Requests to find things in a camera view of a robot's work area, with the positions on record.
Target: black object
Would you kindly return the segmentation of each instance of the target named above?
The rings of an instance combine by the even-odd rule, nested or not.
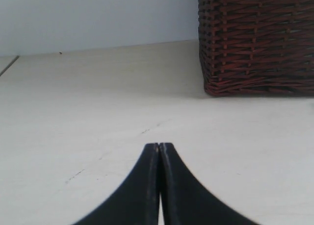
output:
[[[257,225],[210,193],[171,143],[147,144],[121,186],[75,225]]]

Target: wicker basket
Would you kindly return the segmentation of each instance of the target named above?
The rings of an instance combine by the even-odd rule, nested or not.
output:
[[[199,0],[205,91],[314,94],[314,0]]]

